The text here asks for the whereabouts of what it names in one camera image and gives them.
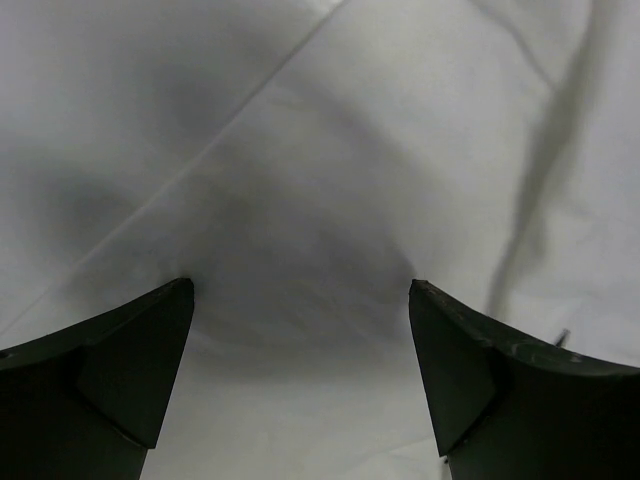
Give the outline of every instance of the dark plastic claw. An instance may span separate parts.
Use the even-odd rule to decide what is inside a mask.
[[[193,309],[193,283],[177,279],[0,352],[0,478],[138,479]]]
[[[454,480],[638,478],[640,369],[542,342],[425,281],[414,280],[409,298]]]

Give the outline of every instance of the dark green plastic part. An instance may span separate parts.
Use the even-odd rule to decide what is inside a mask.
[[[640,478],[640,370],[558,348],[414,280],[409,312],[453,480]]]
[[[134,480],[189,333],[193,284],[0,352],[0,478]]]

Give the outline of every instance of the white cloth backdrop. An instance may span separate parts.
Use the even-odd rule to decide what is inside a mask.
[[[0,347],[175,276],[145,479],[439,479],[412,278],[640,365],[640,4],[0,5]]]

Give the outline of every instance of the white surface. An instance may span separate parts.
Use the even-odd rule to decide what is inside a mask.
[[[0,347],[191,276],[144,478],[439,479],[413,277],[640,365],[637,3],[45,3],[0,7]]]

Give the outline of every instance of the white fabric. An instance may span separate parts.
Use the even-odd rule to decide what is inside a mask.
[[[439,479],[412,278],[640,365],[640,4],[0,6],[0,347],[179,275],[143,478]]]

